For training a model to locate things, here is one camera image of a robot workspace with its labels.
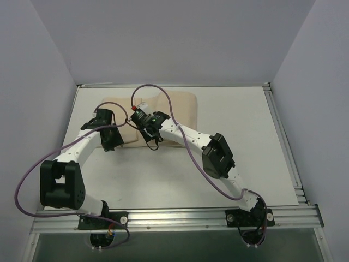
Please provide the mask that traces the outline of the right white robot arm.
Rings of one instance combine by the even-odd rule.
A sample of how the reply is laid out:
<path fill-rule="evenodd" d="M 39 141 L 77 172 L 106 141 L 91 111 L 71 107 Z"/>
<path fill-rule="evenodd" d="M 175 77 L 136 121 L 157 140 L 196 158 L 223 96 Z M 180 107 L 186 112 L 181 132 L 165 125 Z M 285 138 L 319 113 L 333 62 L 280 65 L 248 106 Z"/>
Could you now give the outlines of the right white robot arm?
<path fill-rule="evenodd" d="M 184 146 L 204 178 L 223 196 L 236 201 L 243 210 L 243 221 L 255 225 L 262 218 L 259 208 L 266 209 L 266 203 L 257 193 L 245 186 L 233 160 L 233 153 L 223 135 L 209 135 L 177 123 L 169 115 L 149 112 L 133 106 L 130 119 L 139 130 L 145 142 L 172 141 Z"/>

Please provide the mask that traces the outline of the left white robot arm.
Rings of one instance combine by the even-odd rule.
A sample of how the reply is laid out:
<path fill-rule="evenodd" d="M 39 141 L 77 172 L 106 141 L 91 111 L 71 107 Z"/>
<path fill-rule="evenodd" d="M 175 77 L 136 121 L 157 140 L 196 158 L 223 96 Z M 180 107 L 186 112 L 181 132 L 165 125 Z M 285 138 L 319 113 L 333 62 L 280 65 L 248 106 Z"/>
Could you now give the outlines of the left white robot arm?
<path fill-rule="evenodd" d="M 43 206 L 70 209 L 91 215 L 90 222 L 98 229 L 109 225 L 107 203 L 86 193 L 81 168 L 97 147 L 105 152 L 124 144 L 112 110 L 98 109 L 95 117 L 85 123 L 77 138 L 54 160 L 40 166 L 40 202 Z"/>

